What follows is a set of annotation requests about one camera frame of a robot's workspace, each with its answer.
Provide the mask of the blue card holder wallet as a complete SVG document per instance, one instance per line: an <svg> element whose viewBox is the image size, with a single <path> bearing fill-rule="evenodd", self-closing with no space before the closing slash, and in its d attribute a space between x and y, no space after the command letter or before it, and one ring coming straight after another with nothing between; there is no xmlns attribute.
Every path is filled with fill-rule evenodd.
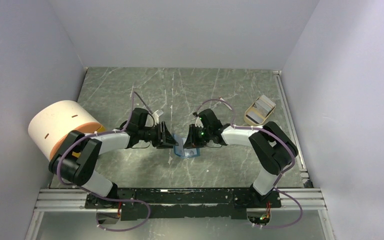
<svg viewBox="0 0 384 240"><path fill-rule="evenodd" d="M174 139L178 143L178 145L174 146L174 154L182 159L190 159L200 157L200 149L199 148L184 148L184 143L186 142L186 138L180 135L174 134Z"/></svg>

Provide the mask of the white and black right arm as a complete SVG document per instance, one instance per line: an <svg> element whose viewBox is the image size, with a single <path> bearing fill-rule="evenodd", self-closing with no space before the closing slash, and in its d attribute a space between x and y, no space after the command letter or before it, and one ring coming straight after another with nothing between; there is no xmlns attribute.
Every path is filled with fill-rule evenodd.
<svg viewBox="0 0 384 240"><path fill-rule="evenodd" d="M261 170L251 184L250 202L262 207L269 200L272 191L286 167L295 162L299 151L296 145L273 121L263 126L239 126L222 124L211 109L193 113L200 125L189 125L183 144L185 149L202 148L212 141L221 146L240 145L251 147L257 156Z"/></svg>

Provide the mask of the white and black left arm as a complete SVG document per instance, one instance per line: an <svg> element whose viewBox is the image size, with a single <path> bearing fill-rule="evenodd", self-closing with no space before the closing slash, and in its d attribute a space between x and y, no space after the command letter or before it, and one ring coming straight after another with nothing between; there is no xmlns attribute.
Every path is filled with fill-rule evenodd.
<svg viewBox="0 0 384 240"><path fill-rule="evenodd" d="M165 122L155 121L148 126L148 117L148 110L137 107L119 128L98 133L70 131L50 160L49 171L66 184L98 195L98 201L104 207L114 207L119 200L118 186L95 170L99 155L131 149L140 141L150 143L156 149L178 146Z"/></svg>

